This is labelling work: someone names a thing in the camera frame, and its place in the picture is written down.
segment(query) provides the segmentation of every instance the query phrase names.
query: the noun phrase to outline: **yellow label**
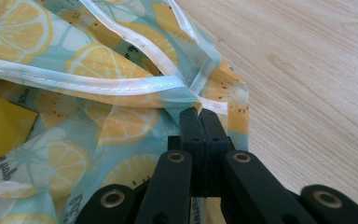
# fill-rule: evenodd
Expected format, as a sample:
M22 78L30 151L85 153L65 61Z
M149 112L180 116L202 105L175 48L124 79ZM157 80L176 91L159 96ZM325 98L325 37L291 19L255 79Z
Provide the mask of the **yellow label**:
M36 117L34 111L0 98L0 156L26 141Z

